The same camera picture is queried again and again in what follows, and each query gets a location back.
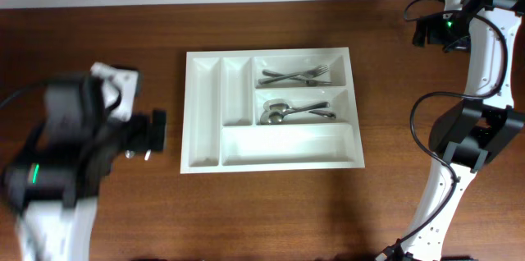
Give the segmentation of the small steel teaspoon silver handle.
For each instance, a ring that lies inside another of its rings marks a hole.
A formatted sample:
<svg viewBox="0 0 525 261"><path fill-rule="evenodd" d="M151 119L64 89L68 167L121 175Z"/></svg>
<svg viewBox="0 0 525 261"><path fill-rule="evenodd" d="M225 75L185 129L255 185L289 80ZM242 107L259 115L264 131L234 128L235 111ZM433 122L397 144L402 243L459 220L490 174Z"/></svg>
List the small steel teaspoon silver handle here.
<svg viewBox="0 0 525 261"><path fill-rule="evenodd" d="M146 152L145 156L144 156L144 160L145 160L145 161L148 161L150 155L151 155L151 150L148 150L148 151Z"/></svg>

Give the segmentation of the small steel teaspoon dark handle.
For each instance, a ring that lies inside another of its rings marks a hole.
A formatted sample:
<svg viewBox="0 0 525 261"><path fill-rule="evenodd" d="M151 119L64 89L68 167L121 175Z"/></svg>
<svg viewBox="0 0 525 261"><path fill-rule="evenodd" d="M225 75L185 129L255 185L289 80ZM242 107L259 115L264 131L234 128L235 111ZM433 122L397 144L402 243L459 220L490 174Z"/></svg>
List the small steel teaspoon dark handle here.
<svg viewBox="0 0 525 261"><path fill-rule="evenodd" d="M125 156L126 156L126 158L131 159L131 158L133 158L135 156L135 152L131 151L131 150L126 150L125 151Z"/></svg>

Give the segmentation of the large steel spoon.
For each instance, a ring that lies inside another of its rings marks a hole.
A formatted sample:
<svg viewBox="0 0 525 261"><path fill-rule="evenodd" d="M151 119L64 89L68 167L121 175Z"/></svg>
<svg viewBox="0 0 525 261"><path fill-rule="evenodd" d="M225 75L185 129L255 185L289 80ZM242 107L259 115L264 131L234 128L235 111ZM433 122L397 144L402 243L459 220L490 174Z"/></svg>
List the large steel spoon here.
<svg viewBox="0 0 525 261"><path fill-rule="evenodd" d="M263 108L267 111L276 109L282 112L288 112L290 110L296 110L296 108L291 107L284 99L282 98L275 98L271 100L267 100L263 104ZM327 119L335 120L337 118L337 115L334 112L327 111L327 110L320 110L320 109L313 109L309 110L308 113L318 115L321 117L325 117Z"/></svg>
<svg viewBox="0 0 525 261"><path fill-rule="evenodd" d="M288 112L282 112L276 109L272 109L269 111L266 110L261 115L259 121L262 125L277 125L277 124L281 124L285 120L285 117L290 114L308 112L309 110L322 109L322 108L328 108L328 107L330 107L330 104L328 102L320 102L320 103L314 103L314 104L307 105L304 107L296 108L296 110L290 110Z"/></svg>

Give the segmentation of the steel fork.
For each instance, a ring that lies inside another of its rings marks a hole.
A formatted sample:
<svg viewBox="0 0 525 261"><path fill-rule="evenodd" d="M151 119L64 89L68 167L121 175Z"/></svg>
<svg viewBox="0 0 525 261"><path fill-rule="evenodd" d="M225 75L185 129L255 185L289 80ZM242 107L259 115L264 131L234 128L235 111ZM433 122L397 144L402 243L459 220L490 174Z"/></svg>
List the steel fork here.
<svg viewBox="0 0 525 261"><path fill-rule="evenodd" d="M277 81L287 80L287 79L291 79L294 77L299 77L301 80L312 80L328 71L329 71L328 65L320 65L320 66L317 66L307 71L299 71L295 73L285 74L282 76L271 76L267 78L262 78L258 80L258 84L268 85L268 84L271 84Z"/></svg>
<svg viewBox="0 0 525 261"><path fill-rule="evenodd" d="M267 70L267 69L262 70L262 74L264 76L270 76L270 77L281 76L281 73L278 73L278 72L275 72L275 71L270 71L270 70ZM298 81L299 83L304 83L307 86L331 85L330 81L309 80L309 79L303 78L302 76L291 77L290 80Z"/></svg>

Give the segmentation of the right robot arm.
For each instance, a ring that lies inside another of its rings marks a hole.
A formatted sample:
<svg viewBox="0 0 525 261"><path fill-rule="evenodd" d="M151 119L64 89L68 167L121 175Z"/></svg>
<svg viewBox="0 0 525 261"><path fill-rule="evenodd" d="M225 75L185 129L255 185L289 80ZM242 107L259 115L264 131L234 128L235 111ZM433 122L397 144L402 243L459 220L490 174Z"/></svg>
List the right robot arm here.
<svg viewBox="0 0 525 261"><path fill-rule="evenodd" d="M524 0L437 0L443 11L404 20L416 25L413 45L439 44L444 52L469 53L463 93L432 97L459 102L434 122L429 140L415 143L431 157L422 198L408 230L379 253L379 260L441 260L445 235L464 191L518 135L524 115L514 108L511 71Z"/></svg>

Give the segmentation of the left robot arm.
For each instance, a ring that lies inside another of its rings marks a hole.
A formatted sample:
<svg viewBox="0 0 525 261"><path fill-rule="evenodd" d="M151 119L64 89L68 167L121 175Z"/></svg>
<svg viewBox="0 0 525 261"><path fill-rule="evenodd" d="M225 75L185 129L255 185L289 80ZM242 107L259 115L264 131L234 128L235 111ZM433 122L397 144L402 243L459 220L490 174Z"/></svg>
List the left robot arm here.
<svg viewBox="0 0 525 261"><path fill-rule="evenodd" d="M101 181L125 152L161 153L166 147L167 113L112 112L124 90L101 76L57 77L19 88L1 101L44 87L47 118L28 135L3 168L4 201L16 215L24 260L87 260Z"/></svg>

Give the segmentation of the white plastic cutlery tray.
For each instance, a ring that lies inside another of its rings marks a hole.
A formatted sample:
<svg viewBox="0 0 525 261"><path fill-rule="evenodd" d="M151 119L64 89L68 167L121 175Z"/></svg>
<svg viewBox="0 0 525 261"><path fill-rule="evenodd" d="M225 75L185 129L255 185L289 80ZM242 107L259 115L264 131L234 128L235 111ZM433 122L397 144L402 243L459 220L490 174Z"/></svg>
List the white plastic cutlery tray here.
<svg viewBox="0 0 525 261"><path fill-rule="evenodd" d="M187 53L182 173L364 165L347 48Z"/></svg>

